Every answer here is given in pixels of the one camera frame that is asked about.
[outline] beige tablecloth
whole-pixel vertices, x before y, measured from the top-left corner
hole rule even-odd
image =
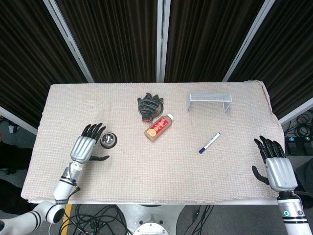
[[[232,103],[192,103],[186,96],[226,93]],[[155,142],[144,136],[137,98],[146,92],[164,98],[172,126]],[[265,168],[253,139],[264,135],[284,146],[282,128],[272,113],[262,82],[140,83],[53,85],[45,104],[33,155],[22,190],[29,200],[53,199],[53,190],[70,152],[89,123],[103,122],[117,135],[117,145],[93,155],[78,180],[82,189],[72,199],[106,203],[218,203],[236,199],[272,199],[276,193],[257,181],[251,166]],[[203,154],[198,151],[217,133],[221,137]]]

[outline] black glove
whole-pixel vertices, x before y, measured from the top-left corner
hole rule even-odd
[[[142,115],[142,120],[152,122],[152,114],[163,102],[163,98],[159,98],[158,95],[152,97],[150,93],[147,93],[143,100],[141,98],[138,98],[137,101],[139,105],[139,111]]]

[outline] plastic bottle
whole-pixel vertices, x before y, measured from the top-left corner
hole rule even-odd
[[[155,141],[167,128],[170,127],[173,120],[174,116],[171,114],[160,117],[145,131],[145,136],[149,140]]]

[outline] gray carpet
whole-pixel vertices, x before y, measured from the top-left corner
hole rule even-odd
[[[32,148],[35,142],[36,136],[20,128],[17,133],[9,134],[7,128],[7,122],[0,124],[0,133],[2,133],[3,141],[9,144],[15,144],[18,147],[30,147]],[[292,156],[290,157],[291,163],[294,168],[302,165],[313,156]],[[18,187],[22,187],[26,177],[26,170],[18,170],[16,174],[5,175],[0,172],[0,178],[5,179]],[[95,214],[104,205],[84,205],[85,212],[88,214]],[[177,235],[183,235],[186,228],[191,224],[192,218],[198,206],[186,206],[177,222]],[[308,218],[311,228],[313,228],[313,209],[305,210],[305,214]],[[0,211],[0,218],[13,218],[16,215],[7,214]],[[51,226],[51,235],[57,235],[62,222],[53,224]],[[48,223],[44,222],[42,226],[32,232],[32,235],[48,234]],[[115,229],[116,234],[123,234],[123,229],[118,228],[116,224],[112,229]],[[193,226],[188,230],[186,235],[191,234]],[[207,220],[207,223],[202,230],[203,235],[207,234],[232,234],[232,235],[286,235],[286,229],[281,219],[279,209],[277,206],[261,206],[261,205],[242,205],[242,206],[219,206],[215,205],[214,209]]]

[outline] white robot limb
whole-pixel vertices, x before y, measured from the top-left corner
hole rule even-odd
[[[55,203],[45,201],[23,215],[0,220],[0,235],[26,235],[38,229],[43,221],[57,223],[62,219],[68,199],[80,190],[76,180],[82,170],[82,164],[88,161],[104,161],[108,158],[91,156],[93,147],[106,128],[104,126],[99,129],[101,125],[101,123],[88,125],[77,139],[70,154],[73,161],[65,168],[53,192]]]
[[[263,143],[257,139],[254,141],[260,149],[268,178],[261,176],[252,166],[255,177],[278,192],[277,202],[288,235],[312,235],[301,200],[293,193],[298,184],[289,159],[278,142],[263,136],[260,139]]]

